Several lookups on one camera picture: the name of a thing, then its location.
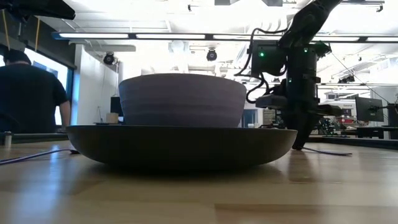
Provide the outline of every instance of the window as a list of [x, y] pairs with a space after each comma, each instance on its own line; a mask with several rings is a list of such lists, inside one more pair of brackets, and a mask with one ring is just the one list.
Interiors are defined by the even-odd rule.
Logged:
[[[25, 54], [29, 57], [30, 61], [32, 61], [33, 66], [53, 73], [60, 80], [64, 89], [67, 89], [68, 67], [30, 49], [25, 49]], [[55, 110], [55, 123], [57, 125], [62, 124], [59, 107]]]
[[257, 123], [257, 109], [255, 110], [244, 110], [242, 115], [242, 128], [249, 128], [250, 125], [256, 125]]

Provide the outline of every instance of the white wall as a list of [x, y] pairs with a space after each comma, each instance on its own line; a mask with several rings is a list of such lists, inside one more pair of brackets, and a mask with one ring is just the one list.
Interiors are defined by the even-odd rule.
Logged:
[[122, 61], [119, 63], [119, 76], [120, 81], [128, 78], [134, 78], [141, 75], [141, 65], [131, 62]]
[[111, 96], [115, 95], [118, 74], [84, 50], [76, 46], [73, 80], [72, 125], [91, 125], [105, 122], [111, 111]]
[[398, 66], [391, 65], [391, 67], [383, 69], [383, 70], [373, 70], [371, 69], [371, 73], [368, 76], [360, 75], [359, 78], [361, 81], [368, 83], [388, 83], [388, 84], [396, 84], [398, 83]]

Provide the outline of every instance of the cable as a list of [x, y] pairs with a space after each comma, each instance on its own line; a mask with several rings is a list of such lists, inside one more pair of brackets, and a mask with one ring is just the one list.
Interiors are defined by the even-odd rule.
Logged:
[[353, 155], [350, 152], [328, 152], [328, 151], [310, 149], [310, 148], [307, 148], [307, 147], [303, 147], [303, 149], [308, 150], [308, 151], [312, 151], [312, 152], [317, 152], [317, 153], [320, 153], [320, 154], [332, 155], [332, 156], [352, 156]]
[[10, 47], [10, 40], [9, 40], [9, 37], [8, 37], [8, 28], [7, 28], [6, 10], [5, 9], [2, 10], [2, 19], [4, 21], [4, 31], [6, 31], [7, 47], [8, 47], [8, 51], [10, 51], [11, 47]]
[[[265, 30], [263, 30], [263, 29], [260, 29], [260, 28], [255, 28], [255, 29], [253, 29], [253, 31], [251, 32], [251, 35], [250, 35], [250, 44], [249, 44], [249, 55], [248, 55], [248, 59], [246, 60], [246, 63], [244, 64], [244, 66], [243, 66], [243, 68], [237, 73], [237, 74], [235, 74], [234, 76], [241, 76], [241, 77], [252, 77], [251, 75], [242, 75], [242, 73], [243, 73], [243, 71], [245, 71], [247, 68], [248, 68], [248, 66], [249, 66], [249, 62], [250, 62], [250, 59], [251, 59], [251, 57], [252, 57], [252, 53], [253, 53], [253, 39], [254, 39], [254, 34], [256, 33], [256, 31], [259, 31], [259, 32], [262, 32], [262, 33], [264, 33], [264, 34], [278, 34], [278, 33], [281, 33], [281, 32], [286, 32], [287, 31], [287, 28], [286, 29], [283, 29], [283, 30], [277, 30], [277, 31], [265, 31]], [[269, 89], [269, 84], [268, 84], [268, 82], [266, 81], [266, 79], [264, 78], [264, 75], [262, 74], [262, 73], [260, 73], [260, 84], [258, 84], [256, 87], [254, 87], [253, 89], [251, 89], [251, 90], [249, 90], [247, 93], [246, 93], [246, 101], [248, 102], [248, 103], [251, 103], [251, 104], [255, 104], [256, 103], [256, 101], [253, 101], [253, 100], [250, 100], [249, 99], [249, 95], [250, 95], [250, 93], [252, 93], [254, 90], [257, 90], [258, 88], [261, 88], [262, 86], [263, 86], [263, 84], [266, 84], [266, 93], [265, 93], [265, 95], [266, 94], [268, 94], [269, 93], [269, 91], [270, 91], [270, 89]]]
[[102, 119], [102, 116], [101, 116], [101, 107], [98, 106], [97, 109], [98, 109], [98, 113], [99, 113], [99, 120], [100, 120], [100, 122], [102, 124], [102, 123], [104, 123], [104, 120]]
[[397, 96], [397, 100], [396, 100], [396, 112], [397, 112], [397, 114], [398, 114], [398, 96]]
[[102, 77], [102, 85], [101, 85], [101, 97], [104, 93], [105, 76], [106, 76], [106, 65], [104, 64], [104, 75]]
[[24, 157], [18, 157], [18, 158], [13, 158], [13, 159], [5, 159], [5, 160], [1, 160], [0, 161], [0, 166], [3, 165], [8, 165], [8, 164], [14, 164], [17, 162], [22, 162], [28, 159], [33, 159], [36, 157], [40, 157], [40, 156], [45, 156], [45, 155], [49, 155], [49, 154], [53, 154], [56, 152], [63, 152], [63, 151], [70, 151], [72, 154], [76, 154], [76, 150], [74, 149], [59, 149], [59, 150], [54, 150], [54, 151], [49, 151], [49, 152], [41, 152], [41, 153], [37, 153], [37, 154], [33, 154], [30, 156], [24, 156]]
[[251, 103], [251, 104], [255, 104], [255, 103], [256, 103], [255, 100], [250, 100], [250, 99], [249, 99], [249, 95], [250, 95], [254, 90], [257, 90], [258, 88], [262, 87], [263, 84], [266, 84], [266, 93], [265, 93], [265, 95], [268, 94], [269, 91], [270, 91], [270, 89], [269, 89], [269, 84], [268, 84], [268, 82], [264, 79], [264, 75], [263, 75], [262, 73], [260, 73], [260, 77], [261, 77], [261, 79], [260, 79], [260, 80], [261, 80], [261, 81], [260, 81], [260, 84], [258, 84], [256, 87], [254, 87], [253, 89], [249, 90], [249, 91], [246, 93], [246, 101], [247, 101], [248, 103]]
[[40, 16], [37, 17], [35, 52], [37, 52], [37, 44], [39, 43], [39, 30], [40, 30]]
[[255, 28], [253, 29], [253, 31], [251, 32], [250, 35], [250, 44], [249, 44], [249, 55], [248, 55], [248, 59], [246, 60], [246, 63], [244, 64], [242, 70], [240, 70], [237, 74], [235, 74], [234, 76], [244, 76], [244, 77], [250, 77], [250, 75], [242, 75], [243, 71], [245, 71], [248, 66], [249, 66], [249, 62], [253, 53], [253, 40], [254, 40], [254, 34], [256, 33], [256, 31], [262, 32], [263, 34], [279, 34], [281, 32], [286, 32], [286, 29], [283, 30], [277, 30], [277, 31], [265, 31], [263, 29], [260, 28]]

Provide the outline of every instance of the wooden table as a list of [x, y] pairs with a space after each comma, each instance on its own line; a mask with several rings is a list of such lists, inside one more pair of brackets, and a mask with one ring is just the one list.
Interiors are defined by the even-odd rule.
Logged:
[[[337, 157], [291, 151], [241, 172], [143, 175], [81, 155], [54, 154], [0, 167], [1, 223], [397, 223], [398, 153]], [[70, 147], [69, 142], [0, 148], [0, 159]]]

